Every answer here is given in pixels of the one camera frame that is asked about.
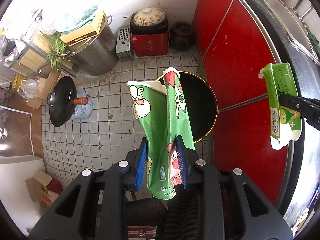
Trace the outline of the green carton box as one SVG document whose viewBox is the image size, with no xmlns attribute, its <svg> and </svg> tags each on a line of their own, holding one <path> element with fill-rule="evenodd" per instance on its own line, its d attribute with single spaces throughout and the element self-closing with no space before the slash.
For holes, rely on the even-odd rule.
<svg viewBox="0 0 320 240">
<path fill-rule="evenodd" d="M 270 141 L 280 150 L 290 141 L 299 139 L 302 133 L 302 117 L 298 111 L 285 107 L 281 95 L 298 96 L 297 87 L 289 63 L 269 63 L 259 72 L 266 83 L 271 116 Z"/>
</svg>

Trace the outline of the green cartoon snack bag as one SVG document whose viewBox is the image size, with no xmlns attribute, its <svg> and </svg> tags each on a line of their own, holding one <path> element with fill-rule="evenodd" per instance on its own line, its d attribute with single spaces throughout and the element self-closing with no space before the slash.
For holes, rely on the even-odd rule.
<svg viewBox="0 0 320 240">
<path fill-rule="evenodd" d="M 162 81 L 129 81 L 135 119 L 148 140 L 147 185 L 160 200 L 175 197 L 182 184 L 175 139 L 182 136 L 186 150 L 194 150 L 189 114 L 180 73 L 173 67 L 163 71 Z"/>
</svg>

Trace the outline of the black trash bin yellow rim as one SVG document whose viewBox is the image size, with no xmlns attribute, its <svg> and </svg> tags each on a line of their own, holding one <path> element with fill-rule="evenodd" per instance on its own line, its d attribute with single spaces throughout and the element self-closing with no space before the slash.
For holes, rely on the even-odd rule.
<svg viewBox="0 0 320 240">
<path fill-rule="evenodd" d="M 203 140 L 213 129 L 217 119 L 217 100 L 211 87 L 202 78 L 189 72 L 180 72 L 189 114 L 194 145 Z"/>
</svg>

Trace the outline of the dark green cloth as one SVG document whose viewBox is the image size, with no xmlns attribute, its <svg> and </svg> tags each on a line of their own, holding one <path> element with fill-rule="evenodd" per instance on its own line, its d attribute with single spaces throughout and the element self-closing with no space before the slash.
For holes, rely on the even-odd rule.
<svg viewBox="0 0 320 240">
<path fill-rule="evenodd" d="M 310 29 L 308 29 L 307 32 L 308 32 L 308 38 L 312 44 L 312 47 L 313 47 L 314 51 L 316 52 L 316 54 L 319 56 L 319 52 L 320 52 L 319 40 L 317 40 L 316 36 L 313 35 L 313 33 L 310 31 Z"/>
</svg>

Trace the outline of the red cabinet doors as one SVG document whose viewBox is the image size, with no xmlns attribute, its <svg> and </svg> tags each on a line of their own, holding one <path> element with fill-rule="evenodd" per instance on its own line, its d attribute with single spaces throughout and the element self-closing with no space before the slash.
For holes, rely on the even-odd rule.
<svg viewBox="0 0 320 240">
<path fill-rule="evenodd" d="M 226 171 L 242 169 L 275 202 L 287 148 L 271 146 L 268 100 L 252 101 L 267 92 L 258 74 L 274 62 L 266 36 L 243 0 L 198 0 L 193 24 L 219 108 L 213 129 L 214 164 Z"/>
</svg>

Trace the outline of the stainless steel sink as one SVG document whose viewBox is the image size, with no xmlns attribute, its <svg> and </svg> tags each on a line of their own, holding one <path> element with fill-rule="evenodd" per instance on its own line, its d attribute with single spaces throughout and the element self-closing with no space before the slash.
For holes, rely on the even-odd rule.
<svg viewBox="0 0 320 240">
<path fill-rule="evenodd" d="M 262 0 L 262 2 L 275 16 L 289 42 L 319 66 L 316 51 L 313 49 L 307 31 L 302 26 L 298 17 L 280 0 Z"/>
</svg>

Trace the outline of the brown cardboard box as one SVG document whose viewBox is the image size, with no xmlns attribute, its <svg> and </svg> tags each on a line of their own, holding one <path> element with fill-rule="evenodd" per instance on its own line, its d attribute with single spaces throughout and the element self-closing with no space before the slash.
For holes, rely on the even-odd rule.
<svg viewBox="0 0 320 240">
<path fill-rule="evenodd" d="M 63 192 L 61 181 L 46 172 L 39 170 L 33 178 L 25 181 L 29 195 L 33 202 L 40 202 L 50 207 Z"/>
</svg>

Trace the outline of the red box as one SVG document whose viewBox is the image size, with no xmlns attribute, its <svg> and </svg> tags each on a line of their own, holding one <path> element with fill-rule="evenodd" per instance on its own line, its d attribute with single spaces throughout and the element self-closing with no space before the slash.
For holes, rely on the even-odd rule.
<svg viewBox="0 0 320 240">
<path fill-rule="evenodd" d="M 139 57 L 161 56 L 168 53 L 170 33 L 152 35 L 131 35 L 135 54 Z"/>
</svg>

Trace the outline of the grey plastic crate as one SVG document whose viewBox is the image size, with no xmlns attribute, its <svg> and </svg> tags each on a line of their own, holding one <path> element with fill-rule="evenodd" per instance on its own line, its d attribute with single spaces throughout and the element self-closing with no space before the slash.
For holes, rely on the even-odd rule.
<svg viewBox="0 0 320 240">
<path fill-rule="evenodd" d="M 131 45 L 130 26 L 120 27 L 118 29 L 116 55 L 121 62 L 133 61 L 134 51 Z"/>
</svg>

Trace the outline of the dark brown clay jar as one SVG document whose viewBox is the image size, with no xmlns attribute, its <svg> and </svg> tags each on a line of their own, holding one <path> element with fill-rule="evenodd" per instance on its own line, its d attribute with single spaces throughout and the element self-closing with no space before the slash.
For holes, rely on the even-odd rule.
<svg viewBox="0 0 320 240">
<path fill-rule="evenodd" d="M 170 29 L 170 44 L 179 51 L 185 51 L 195 42 L 193 26 L 187 22 L 176 22 Z"/>
</svg>

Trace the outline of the large steel stockpot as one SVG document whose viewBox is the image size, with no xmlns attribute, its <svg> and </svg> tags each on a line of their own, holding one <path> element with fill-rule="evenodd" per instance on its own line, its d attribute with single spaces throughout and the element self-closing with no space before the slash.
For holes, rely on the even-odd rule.
<svg viewBox="0 0 320 240">
<path fill-rule="evenodd" d="M 111 23 L 112 17 L 105 15 L 98 36 L 71 46 L 67 59 L 88 75 L 103 75 L 109 72 L 118 61 L 116 38 L 110 28 Z"/>
</svg>

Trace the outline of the floral ceramic pot lid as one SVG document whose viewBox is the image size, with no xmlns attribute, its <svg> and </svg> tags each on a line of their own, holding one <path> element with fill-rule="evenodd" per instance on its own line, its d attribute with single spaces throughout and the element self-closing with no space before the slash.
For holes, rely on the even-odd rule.
<svg viewBox="0 0 320 240">
<path fill-rule="evenodd" d="M 158 25 L 166 19 L 166 16 L 161 8 L 148 7 L 134 15 L 133 24 L 139 27 Z"/>
</svg>

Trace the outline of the yellow cardboard box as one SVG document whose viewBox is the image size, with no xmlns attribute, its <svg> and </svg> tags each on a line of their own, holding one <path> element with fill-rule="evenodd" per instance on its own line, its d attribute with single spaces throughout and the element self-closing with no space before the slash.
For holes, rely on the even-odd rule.
<svg viewBox="0 0 320 240">
<path fill-rule="evenodd" d="M 104 9 L 98 9 L 93 18 L 80 24 L 72 31 L 62 33 L 60 39 L 71 47 L 79 42 L 96 37 L 100 32 L 103 18 Z"/>
</svg>

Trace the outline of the green potted plant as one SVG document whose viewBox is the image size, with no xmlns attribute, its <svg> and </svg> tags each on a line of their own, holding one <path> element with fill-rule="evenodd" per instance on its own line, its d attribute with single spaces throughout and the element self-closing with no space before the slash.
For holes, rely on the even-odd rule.
<svg viewBox="0 0 320 240">
<path fill-rule="evenodd" d="M 63 40 L 61 40 L 62 33 L 56 32 L 53 35 L 46 35 L 41 32 L 41 34 L 50 41 L 50 52 L 47 54 L 46 60 L 50 63 L 53 70 L 59 70 L 71 49 L 63 42 Z"/>
</svg>

